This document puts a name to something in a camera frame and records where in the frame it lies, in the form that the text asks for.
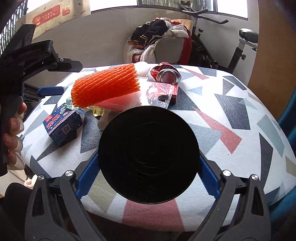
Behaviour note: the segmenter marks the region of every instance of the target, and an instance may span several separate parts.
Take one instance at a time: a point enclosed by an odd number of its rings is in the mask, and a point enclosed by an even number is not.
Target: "orange foam net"
[[[75,107],[84,108],[104,100],[140,90],[138,74],[133,64],[124,64],[83,76],[75,81],[71,91]]]

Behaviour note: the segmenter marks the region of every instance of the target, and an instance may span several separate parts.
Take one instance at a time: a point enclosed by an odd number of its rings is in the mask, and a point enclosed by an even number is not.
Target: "human hand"
[[[16,163],[23,163],[21,156],[18,152],[22,150],[22,141],[16,135],[24,130],[24,123],[22,121],[24,112],[27,106],[23,103],[17,113],[16,117],[13,117],[8,122],[9,132],[3,134],[3,143],[9,149],[8,152],[8,165],[15,165]]]

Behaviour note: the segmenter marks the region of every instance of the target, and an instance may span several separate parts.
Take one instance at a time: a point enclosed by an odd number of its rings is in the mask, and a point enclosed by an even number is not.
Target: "blue clamp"
[[[99,171],[100,166],[97,150],[88,161],[81,162],[75,170],[75,173],[81,173],[77,179],[77,189],[75,192],[76,196],[79,199],[88,194]],[[203,155],[200,155],[200,171],[198,172],[198,174],[208,194],[218,199],[221,195],[221,191],[219,189],[219,179],[214,171],[211,169]]]
[[[52,95],[62,95],[65,92],[64,87],[42,87],[37,90],[37,94],[40,96],[52,96]]]

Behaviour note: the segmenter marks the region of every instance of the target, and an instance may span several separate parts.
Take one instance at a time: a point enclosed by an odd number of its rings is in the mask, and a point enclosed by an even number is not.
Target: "white wall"
[[[163,9],[117,9],[73,19],[39,36],[34,42],[52,39],[60,57],[78,60],[83,67],[123,63],[123,47],[136,27],[156,17],[187,18]],[[37,87],[54,86],[68,73],[43,71],[27,82]]]
[[[235,48],[239,44],[239,30],[241,28],[248,28],[259,33],[258,2],[257,0],[247,0],[247,4],[248,21],[214,14],[203,14],[203,16],[218,21],[228,19],[229,22],[220,25],[204,19],[198,19],[197,21],[196,29],[201,28],[204,30],[200,37],[202,42],[212,57],[218,61],[220,65],[225,67],[228,67]],[[240,59],[234,70],[234,75],[247,85],[252,73],[256,52],[253,51],[250,46],[246,45],[243,54],[247,57],[244,61]]]

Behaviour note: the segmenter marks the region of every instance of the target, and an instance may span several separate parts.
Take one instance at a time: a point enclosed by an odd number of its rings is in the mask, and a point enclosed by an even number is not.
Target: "qr code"
[[[66,124],[66,125],[62,128],[62,131],[65,133],[65,135],[67,135],[68,132],[71,131],[71,130],[72,130],[72,129],[71,129],[71,127],[70,127],[68,124]]]

